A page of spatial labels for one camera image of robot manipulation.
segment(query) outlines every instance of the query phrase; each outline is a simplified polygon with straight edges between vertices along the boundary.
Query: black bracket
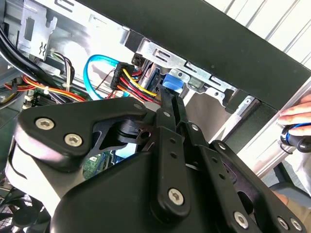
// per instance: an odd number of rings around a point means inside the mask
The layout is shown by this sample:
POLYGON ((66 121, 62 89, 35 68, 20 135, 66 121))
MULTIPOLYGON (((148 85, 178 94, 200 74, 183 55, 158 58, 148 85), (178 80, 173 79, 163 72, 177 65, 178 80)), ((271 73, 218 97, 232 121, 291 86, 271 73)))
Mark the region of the black bracket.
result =
POLYGON ((124 147, 125 143, 115 139, 104 142, 109 129, 117 122, 143 120, 146 114, 145 106, 134 98, 30 108, 18 117, 15 140, 27 154, 55 169, 74 171, 82 166, 88 154, 124 147), (49 130, 39 128, 36 121, 42 118, 49 119, 54 126, 49 130), (76 147, 67 144, 68 134, 78 135, 82 144, 76 147))
POLYGON ((144 150, 153 152, 151 209, 162 222, 180 221, 190 213, 190 196, 182 136, 176 133, 171 95, 161 90, 162 108, 144 150))

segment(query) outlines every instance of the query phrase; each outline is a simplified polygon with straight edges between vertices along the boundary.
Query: electrical connector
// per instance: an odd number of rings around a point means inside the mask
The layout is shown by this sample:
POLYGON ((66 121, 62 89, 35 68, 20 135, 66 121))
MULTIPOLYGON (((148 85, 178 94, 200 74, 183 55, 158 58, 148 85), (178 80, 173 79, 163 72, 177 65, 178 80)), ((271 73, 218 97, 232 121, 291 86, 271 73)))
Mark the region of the electrical connector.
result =
POLYGON ((127 72, 132 76, 134 72, 134 66, 125 62, 119 62, 116 67, 116 71, 114 73, 114 76, 112 78, 110 88, 112 90, 118 90, 117 85, 121 84, 120 77, 122 77, 123 70, 126 69, 127 72))

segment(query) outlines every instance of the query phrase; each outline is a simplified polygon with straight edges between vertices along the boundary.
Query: silver screw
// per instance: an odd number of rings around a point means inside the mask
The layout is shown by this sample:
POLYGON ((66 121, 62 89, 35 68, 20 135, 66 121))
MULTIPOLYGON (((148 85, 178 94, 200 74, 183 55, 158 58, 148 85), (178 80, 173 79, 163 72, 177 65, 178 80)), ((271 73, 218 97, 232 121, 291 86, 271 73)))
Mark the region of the silver screw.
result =
POLYGON ((72 147, 78 147, 82 144, 82 138, 75 134, 75 133, 69 133, 65 136, 65 142, 67 145, 70 145, 72 147))
POLYGON ((165 116, 170 117, 171 114, 169 114, 168 112, 163 112, 165 116))
POLYGON ((218 146, 221 148, 221 149, 223 149, 223 150, 225 150, 225 146, 224 146, 224 144, 222 144, 222 143, 218 143, 218 146))
POLYGON ((236 220, 236 222, 244 229, 248 228, 248 222, 247 219, 245 218, 245 216, 243 214, 241 214, 240 212, 236 211, 233 214, 234 219, 236 220))
POLYGON ((175 205, 182 205, 184 203, 184 196, 175 188, 169 190, 169 198, 175 205))
POLYGON ((302 231, 301 225, 295 219, 291 218, 291 222, 297 230, 302 231))
POLYGON ((286 229, 286 230, 289 229, 289 228, 288 228, 288 225, 287 225, 287 223, 284 221, 284 219, 282 219, 281 217, 277 217, 277 220, 278 220, 278 222, 281 224, 281 226, 282 226, 284 229, 286 229))
POLYGON ((142 107, 138 103, 134 103, 134 107, 136 107, 138 109, 142 109, 142 107))
POLYGON ((192 124, 191 127, 196 130, 196 131, 199 131, 199 127, 197 127, 195 124, 192 124))
POLYGON ((35 121, 35 125, 41 130, 51 130, 55 126, 54 122, 47 118, 39 118, 35 121))

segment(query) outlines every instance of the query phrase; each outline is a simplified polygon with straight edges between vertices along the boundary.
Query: blue plastic tab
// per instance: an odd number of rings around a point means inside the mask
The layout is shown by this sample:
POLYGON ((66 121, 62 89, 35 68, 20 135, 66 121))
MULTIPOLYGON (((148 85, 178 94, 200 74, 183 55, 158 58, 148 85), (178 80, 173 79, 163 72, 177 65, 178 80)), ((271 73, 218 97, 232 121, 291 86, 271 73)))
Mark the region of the blue plastic tab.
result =
POLYGON ((183 84, 184 82, 181 81, 180 79, 170 75, 170 74, 167 74, 164 78, 164 81, 163 81, 163 86, 170 89, 170 90, 173 90, 177 93, 181 93, 182 90, 183 90, 183 84))

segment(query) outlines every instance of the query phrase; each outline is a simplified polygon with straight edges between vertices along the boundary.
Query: metal bracket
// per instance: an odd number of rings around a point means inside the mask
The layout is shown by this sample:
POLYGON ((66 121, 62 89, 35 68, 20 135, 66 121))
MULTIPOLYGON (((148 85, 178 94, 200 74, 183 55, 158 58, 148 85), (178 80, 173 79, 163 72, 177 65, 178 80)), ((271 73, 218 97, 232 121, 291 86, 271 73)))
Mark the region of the metal bracket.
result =
POLYGON ((239 123, 242 119, 242 115, 245 113, 247 108, 255 101, 252 96, 247 96, 244 101, 238 106, 237 110, 230 116, 225 124, 217 131, 209 142, 214 140, 223 140, 231 130, 239 123))
POLYGON ((45 7, 30 0, 24 0, 20 37, 17 45, 18 49, 42 60, 45 60, 47 56, 50 35, 57 24, 57 18, 54 17, 49 27, 46 27, 46 14, 47 9, 45 7))
POLYGON ((137 53, 143 55, 144 58, 164 67, 178 69, 185 72, 189 76, 195 77, 207 85, 216 88, 221 92, 226 89, 236 91, 237 89, 230 84, 213 77, 210 73, 196 67, 185 59, 175 55, 174 53, 158 46, 157 44, 144 38, 137 50, 137 53))
POLYGON ((178 69, 171 69, 169 74, 180 79, 184 83, 186 83, 187 88, 194 90, 198 94, 205 93, 205 94, 217 99, 219 101, 219 103, 224 107, 223 102, 225 99, 225 93, 221 92, 220 90, 218 90, 214 87, 207 87, 206 85, 204 85, 204 83, 202 81, 199 81, 199 80, 197 80, 198 85, 195 85, 194 83, 191 82, 194 78, 191 78, 189 74, 187 74, 183 71, 180 71, 178 69))

